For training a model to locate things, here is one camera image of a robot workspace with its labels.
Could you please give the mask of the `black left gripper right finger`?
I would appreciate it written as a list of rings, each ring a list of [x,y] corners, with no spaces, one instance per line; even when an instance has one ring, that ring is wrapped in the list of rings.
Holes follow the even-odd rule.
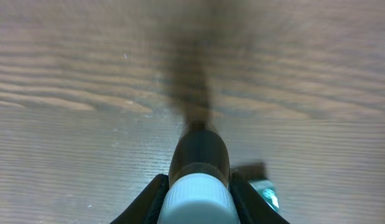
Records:
[[[240,224],[289,224],[242,178],[233,173],[230,194],[238,213]]]

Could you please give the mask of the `dark bottle white cap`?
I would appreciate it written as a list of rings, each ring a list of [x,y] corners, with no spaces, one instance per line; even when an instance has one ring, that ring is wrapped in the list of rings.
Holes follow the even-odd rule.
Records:
[[[161,224],[238,224],[228,190],[230,159],[216,129],[193,121],[183,130],[169,168]]]

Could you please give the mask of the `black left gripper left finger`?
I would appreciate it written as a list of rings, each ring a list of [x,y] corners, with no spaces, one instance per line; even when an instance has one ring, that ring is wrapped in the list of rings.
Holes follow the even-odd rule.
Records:
[[[156,224],[168,191],[169,177],[156,175],[111,224]]]

